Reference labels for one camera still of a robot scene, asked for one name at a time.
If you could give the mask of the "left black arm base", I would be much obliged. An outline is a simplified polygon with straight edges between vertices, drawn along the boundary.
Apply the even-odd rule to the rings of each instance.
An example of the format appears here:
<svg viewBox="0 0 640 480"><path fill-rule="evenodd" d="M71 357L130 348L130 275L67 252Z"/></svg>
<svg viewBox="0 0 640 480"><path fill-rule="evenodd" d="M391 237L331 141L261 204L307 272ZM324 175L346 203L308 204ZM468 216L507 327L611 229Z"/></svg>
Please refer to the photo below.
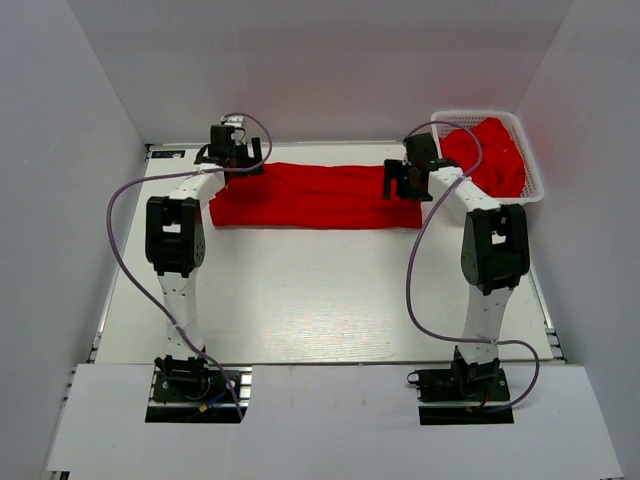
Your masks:
<svg viewBox="0 0 640 480"><path fill-rule="evenodd" d="M227 383L218 369L197 373L173 370L154 371L145 413L148 424L231 424L241 422L250 402L251 370L226 371Z"/></svg>

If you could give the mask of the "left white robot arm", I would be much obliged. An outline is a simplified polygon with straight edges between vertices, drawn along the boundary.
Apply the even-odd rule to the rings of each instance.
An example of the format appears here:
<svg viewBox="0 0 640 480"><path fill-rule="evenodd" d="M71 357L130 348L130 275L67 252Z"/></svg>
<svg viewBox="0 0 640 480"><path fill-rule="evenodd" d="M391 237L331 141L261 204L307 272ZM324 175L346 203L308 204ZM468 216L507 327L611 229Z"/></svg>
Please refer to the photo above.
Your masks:
<svg viewBox="0 0 640 480"><path fill-rule="evenodd" d="M264 172L261 140L248 138L245 117L228 115L210 128L196 154L196 169L165 196L146 203L145 254L161 286L167 353L181 360L205 350L198 320L196 282L206 255L203 212L235 177Z"/></svg>

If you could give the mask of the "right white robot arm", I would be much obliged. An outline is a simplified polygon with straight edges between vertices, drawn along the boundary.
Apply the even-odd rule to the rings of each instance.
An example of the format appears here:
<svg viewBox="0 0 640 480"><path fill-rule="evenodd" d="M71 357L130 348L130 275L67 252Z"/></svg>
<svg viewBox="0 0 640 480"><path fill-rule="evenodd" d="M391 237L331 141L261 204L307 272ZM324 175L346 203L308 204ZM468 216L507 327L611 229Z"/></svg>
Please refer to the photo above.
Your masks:
<svg viewBox="0 0 640 480"><path fill-rule="evenodd" d="M429 133L405 137L403 160L384 162L383 197L444 205L464 220L461 270L469 284L463 333L456 340L451 384L472 399L499 372L498 340L508 301L530 267L527 220L518 204L502 204L441 158Z"/></svg>

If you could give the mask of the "red t shirt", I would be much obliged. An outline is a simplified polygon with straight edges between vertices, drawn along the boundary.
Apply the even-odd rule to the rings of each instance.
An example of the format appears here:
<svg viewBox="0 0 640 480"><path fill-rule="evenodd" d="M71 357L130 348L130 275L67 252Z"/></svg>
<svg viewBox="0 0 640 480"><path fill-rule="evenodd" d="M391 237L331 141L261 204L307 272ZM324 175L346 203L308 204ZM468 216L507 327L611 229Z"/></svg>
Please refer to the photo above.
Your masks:
<svg viewBox="0 0 640 480"><path fill-rule="evenodd" d="M324 230L418 229L419 203L383 197L381 166L276 162L235 177L209 202L216 227Z"/></svg>

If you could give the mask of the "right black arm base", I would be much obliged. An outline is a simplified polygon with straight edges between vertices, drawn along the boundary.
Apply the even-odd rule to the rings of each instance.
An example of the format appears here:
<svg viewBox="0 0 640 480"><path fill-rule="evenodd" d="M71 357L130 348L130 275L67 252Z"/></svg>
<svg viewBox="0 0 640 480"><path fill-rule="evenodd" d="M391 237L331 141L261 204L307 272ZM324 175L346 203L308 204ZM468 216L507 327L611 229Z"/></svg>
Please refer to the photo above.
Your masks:
<svg viewBox="0 0 640 480"><path fill-rule="evenodd" d="M417 391L421 426L480 426L514 423L511 394L502 368L493 380L473 386L463 393L451 368L413 370L406 376L409 386Z"/></svg>

